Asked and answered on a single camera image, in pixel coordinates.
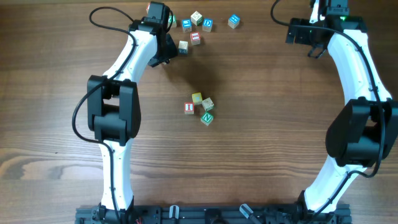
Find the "yellow O letter block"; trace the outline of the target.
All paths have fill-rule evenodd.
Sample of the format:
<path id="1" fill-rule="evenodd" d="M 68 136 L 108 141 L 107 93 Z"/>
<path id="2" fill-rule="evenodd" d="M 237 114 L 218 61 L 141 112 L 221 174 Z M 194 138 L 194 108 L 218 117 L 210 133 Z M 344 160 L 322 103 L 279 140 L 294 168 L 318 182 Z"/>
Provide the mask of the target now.
<path id="1" fill-rule="evenodd" d="M 194 105 L 202 104 L 203 98 L 200 92 L 192 94 L 192 101 Z"/>

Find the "red I letter block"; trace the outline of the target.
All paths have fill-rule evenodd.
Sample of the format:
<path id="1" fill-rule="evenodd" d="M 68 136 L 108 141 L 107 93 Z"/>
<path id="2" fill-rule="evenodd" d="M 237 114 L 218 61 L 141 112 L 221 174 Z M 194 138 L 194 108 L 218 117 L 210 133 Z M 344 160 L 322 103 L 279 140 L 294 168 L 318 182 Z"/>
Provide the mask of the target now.
<path id="1" fill-rule="evenodd" d="M 195 105 L 193 102 L 184 103 L 184 113 L 185 114 L 194 114 L 195 113 Z"/>

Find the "green J letter block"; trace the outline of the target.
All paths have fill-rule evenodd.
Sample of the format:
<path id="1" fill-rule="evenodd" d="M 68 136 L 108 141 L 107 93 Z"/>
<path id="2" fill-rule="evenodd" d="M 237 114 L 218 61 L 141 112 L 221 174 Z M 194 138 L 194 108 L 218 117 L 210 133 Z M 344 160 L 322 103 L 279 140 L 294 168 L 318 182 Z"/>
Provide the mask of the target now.
<path id="1" fill-rule="evenodd" d="M 215 106 L 213 101 L 211 100 L 211 98 L 206 98 L 206 99 L 202 100 L 201 104 L 202 104 L 203 108 L 205 109 L 205 111 L 212 110 Z"/>

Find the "green N letter block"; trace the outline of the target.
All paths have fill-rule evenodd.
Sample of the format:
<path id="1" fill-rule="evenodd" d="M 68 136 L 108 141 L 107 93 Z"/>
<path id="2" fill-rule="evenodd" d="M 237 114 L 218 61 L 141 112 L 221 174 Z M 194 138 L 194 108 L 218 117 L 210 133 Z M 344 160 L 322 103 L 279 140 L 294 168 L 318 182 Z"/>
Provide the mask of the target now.
<path id="1" fill-rule="evenodd" d="M 202 117 L 201 117 L 201 122 L 204 123 L 205 125 L 209 126 L 210 123 L 213 121 L 214 116 L 210 114 L 209 112 L 206 112 Z"/>

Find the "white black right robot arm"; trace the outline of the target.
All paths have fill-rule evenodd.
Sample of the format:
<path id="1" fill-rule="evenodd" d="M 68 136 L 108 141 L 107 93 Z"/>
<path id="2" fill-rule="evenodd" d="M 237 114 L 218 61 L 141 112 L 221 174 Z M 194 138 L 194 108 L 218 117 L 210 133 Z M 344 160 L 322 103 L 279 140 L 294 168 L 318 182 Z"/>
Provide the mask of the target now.
<path id="1" fill-rule="evenodd" d="M 314 0 L 310 7 L 309 19 L 291 19 L 286 41 L 327 51 L 345 98 L 326 132 L 328 157 L 303 192 L 306 209 L 319 214 L 334 212 L 356 177 L 376 175 L 397 138 L 397 102 L 377 74 L 363 18 L 349 14 L 347 1 Z"/>

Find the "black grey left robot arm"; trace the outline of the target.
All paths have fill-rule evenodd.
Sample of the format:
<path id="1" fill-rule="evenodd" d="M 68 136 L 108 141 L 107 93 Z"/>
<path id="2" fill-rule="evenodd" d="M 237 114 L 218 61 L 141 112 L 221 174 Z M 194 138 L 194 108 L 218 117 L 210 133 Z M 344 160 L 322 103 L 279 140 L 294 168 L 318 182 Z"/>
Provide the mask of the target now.
<path id="1" fill-rule="evenodd" d="M 111 68 L 87 82 L 88 127 L 103 155 L 101 206 L 117 214 L 128 210 L 134 198 L 129 155 L 141 125 L 137 84 L 147 66 L 168 64 L 178 55 L 169 34 L 171 15 L 164 3 L 150 2 L 147 15 L 125 30 L 127 42 Z"/>

